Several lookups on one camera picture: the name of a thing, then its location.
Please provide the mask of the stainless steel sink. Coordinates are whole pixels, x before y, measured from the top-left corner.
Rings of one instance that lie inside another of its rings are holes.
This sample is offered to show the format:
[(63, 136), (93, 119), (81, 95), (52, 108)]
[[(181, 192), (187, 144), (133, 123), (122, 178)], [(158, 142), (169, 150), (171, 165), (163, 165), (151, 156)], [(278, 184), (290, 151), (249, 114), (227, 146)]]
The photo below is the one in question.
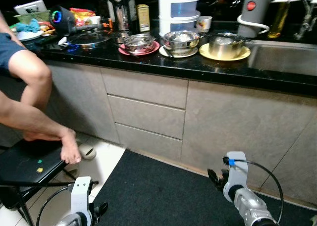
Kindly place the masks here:
[(306, 43), (256, 41), (251, 50), (249, 68), (317, 76), (317, 46)]

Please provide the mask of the steel and glass jar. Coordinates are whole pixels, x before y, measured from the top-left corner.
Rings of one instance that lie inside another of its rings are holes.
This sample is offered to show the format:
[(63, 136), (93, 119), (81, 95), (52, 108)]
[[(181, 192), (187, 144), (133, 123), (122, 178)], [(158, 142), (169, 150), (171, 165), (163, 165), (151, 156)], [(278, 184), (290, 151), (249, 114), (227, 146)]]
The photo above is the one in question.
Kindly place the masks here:
[(138, 33), (135, 0), (106, 0), (115, 32)]

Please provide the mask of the yellow carton box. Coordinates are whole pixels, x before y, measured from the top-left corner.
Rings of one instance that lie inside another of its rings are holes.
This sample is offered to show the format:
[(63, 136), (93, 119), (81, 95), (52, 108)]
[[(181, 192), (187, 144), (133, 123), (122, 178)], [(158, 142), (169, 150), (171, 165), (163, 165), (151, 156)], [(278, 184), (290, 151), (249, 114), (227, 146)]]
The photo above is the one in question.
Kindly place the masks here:
[(146, 4), (137, 4), (136, 5), (139, 29), (141, 33), (149, 32), (150, 27), (150, 11), (149, 6)]

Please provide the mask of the white tiered food container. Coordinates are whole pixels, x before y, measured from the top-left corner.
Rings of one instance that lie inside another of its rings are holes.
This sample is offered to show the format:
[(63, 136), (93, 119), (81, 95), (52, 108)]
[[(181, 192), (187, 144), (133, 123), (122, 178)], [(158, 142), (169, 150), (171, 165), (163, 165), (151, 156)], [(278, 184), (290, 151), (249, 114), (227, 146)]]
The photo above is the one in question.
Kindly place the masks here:
[(175, 31), (197, 31), (196, 22), (200, 17), (197, 2), (200, 0), (158, 0), (159, 35)]

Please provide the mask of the person in blue shorts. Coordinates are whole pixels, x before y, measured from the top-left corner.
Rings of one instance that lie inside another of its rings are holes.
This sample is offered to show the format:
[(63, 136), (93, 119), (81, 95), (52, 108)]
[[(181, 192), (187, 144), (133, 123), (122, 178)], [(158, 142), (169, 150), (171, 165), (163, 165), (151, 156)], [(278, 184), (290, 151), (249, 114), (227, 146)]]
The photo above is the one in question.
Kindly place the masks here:
[(36, 54), (26, 49), (0, 12), (0, 73), (26, 83), (20, 101), (0, 92), (0, 123), (23, 131), (27, 141), (61, 141), (61, 160), (67, 164), (82, 161), (76, 133), (45, 114), (52, 92), (52, 72)]

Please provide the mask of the steel pot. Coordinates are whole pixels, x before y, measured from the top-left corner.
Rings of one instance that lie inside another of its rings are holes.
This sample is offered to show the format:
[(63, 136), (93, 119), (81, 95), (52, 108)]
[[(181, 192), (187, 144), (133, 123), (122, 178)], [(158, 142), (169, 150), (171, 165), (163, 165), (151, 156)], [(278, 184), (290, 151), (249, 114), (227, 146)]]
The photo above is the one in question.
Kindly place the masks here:
[(209, 34), (208, 51), (212, 57), (231, 59), (240, 56), (245, 37), (233, 33)]

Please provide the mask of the blue cloth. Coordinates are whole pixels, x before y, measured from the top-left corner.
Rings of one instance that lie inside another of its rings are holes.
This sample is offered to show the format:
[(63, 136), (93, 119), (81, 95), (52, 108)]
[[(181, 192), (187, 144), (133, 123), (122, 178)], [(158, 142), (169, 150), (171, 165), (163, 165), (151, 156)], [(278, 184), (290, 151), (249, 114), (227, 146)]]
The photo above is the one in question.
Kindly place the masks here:
[(35, 18), (32, 18), (29, 24), (17, 23), (15, 24), (14, 28), (16, 29), (17, 33), (22, 31), (27, 33), (37, 33), (41, 30), (38, 20), (36, 20)]

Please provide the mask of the steel kitchen faucet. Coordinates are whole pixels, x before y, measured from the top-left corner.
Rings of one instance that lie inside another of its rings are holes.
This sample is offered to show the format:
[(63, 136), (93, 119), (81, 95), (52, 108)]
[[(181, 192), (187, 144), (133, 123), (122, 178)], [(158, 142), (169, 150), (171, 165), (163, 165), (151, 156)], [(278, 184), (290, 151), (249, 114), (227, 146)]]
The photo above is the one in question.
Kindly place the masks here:
[(310, 31), (313, 26), (314, 18), (313, 18), (313, 10), (317, 6), (317, 0), (304, 0), (304, 8), (306, 11), (306, 15), (304, 15), (303, 22), (300, 26), (299, 31), (294, 34), (294, 40), (301, 40), (306, 31)]

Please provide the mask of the orange snack packet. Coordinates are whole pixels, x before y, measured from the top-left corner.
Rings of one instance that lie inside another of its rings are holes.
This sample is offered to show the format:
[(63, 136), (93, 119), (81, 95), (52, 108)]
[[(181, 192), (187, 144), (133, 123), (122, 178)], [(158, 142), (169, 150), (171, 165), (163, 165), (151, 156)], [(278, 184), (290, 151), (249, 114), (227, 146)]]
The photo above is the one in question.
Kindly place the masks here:
[(89, 18), (95, 17), (95, 11), (81, 9), (81, 8), (70, 8), (69, 9), (75, 17), (75, 26), (84, 26), (90, 24)]

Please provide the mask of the grey kitchen cabinet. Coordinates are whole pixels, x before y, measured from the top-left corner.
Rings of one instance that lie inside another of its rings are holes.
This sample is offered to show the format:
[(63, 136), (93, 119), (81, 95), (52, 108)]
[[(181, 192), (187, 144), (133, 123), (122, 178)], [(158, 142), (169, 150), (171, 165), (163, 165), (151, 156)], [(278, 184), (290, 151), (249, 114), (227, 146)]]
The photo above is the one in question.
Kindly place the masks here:
[[(63, 61), (46, 65), (53, 75), (49, 116), (75, 131), (125, 147), (108, 100), (108, 95), (116, 95), (106, 92), (103, 67)], [(224, 154), (242, 151), (274, 172), (286, 199), (317, 205), (314, 99), (188, 80), (186, 108), (181, 110), (181, 161), (133, 151), (196, 171), (219, 169)]]

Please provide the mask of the yellow plate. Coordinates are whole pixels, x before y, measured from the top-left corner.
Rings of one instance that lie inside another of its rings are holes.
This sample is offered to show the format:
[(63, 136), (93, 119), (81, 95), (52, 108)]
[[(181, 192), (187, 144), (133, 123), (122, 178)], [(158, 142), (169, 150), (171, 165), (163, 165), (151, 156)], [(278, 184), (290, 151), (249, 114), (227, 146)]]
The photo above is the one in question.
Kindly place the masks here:
[(209, 52), (209, 44), (206, 43), (204, 45), (202, 45), (201, 47), (199, 47), (199, 53), (209, 59), (212, 60), (219, 60), (219, 61), (235, 61), (235, 60), (242, 60), (244, 58), (247, 58), (250, 54), (251, 54), (251, 49), (249, 49), (248, 47), (244, 46), (241, 49), (241, 53), (239, 54), (239, 56), (234, 57), (234, 58), (219, 58), (217, 56), (213, 56), (210, 54)]

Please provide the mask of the white plate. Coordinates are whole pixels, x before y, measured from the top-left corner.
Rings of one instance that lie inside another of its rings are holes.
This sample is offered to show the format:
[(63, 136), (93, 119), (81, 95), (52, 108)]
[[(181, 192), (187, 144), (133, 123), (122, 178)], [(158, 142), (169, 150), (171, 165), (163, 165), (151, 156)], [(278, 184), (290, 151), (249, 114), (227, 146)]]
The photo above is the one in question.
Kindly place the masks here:
[(173, 57), (173, 58), (183, 58), (183, 57), (190, 57), (193, 56), (194, 54), (196, 54), (199, 49), (193, 49), (191, 52), (186, 53), (186, 54), (181, 54), (181, 55), (177, 55), (177, 54), (168, 54), (167, 51), (165, 50), (165, 46), (161, 46), (160, 49), (158, 50), (159, 53), (165, 57)]

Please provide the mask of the green basket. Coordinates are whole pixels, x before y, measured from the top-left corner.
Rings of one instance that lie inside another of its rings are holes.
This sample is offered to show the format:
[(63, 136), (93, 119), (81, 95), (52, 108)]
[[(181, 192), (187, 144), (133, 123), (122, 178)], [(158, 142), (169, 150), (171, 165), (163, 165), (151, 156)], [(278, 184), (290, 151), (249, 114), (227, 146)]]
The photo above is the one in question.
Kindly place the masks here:
[(50, 11), (35, 11), (28, 14), (18, 14), (14, 15), (14, 18), (17, 18), (23, 24), (30, 24), (33, 19), (36, 19), (38, 22), (48, 22), (50, 20)]

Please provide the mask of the large steel bowl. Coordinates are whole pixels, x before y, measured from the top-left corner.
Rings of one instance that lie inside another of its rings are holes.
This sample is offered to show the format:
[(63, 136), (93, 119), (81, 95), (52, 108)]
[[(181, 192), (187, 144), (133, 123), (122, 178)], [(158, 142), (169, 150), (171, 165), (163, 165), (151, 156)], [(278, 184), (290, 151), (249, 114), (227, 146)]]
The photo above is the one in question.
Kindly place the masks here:
[(197, 48), (200, 41), (200, 34), (194, 31), (173, 31), (161, 37), (165, 49), (175, 55), (191, 53)]

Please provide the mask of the glass pan lid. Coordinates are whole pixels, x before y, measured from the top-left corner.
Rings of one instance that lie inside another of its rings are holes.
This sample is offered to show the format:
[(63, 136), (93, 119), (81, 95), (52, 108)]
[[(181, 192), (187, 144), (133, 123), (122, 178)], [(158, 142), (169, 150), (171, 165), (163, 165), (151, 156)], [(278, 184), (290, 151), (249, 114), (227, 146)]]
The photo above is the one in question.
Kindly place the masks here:
[(111, 34), (106, 31), (88, 31), (83, 33), (70, 34), (66, 38), (66, 43), (80, 49), (94, 49), (95, 47), (108, 42)]

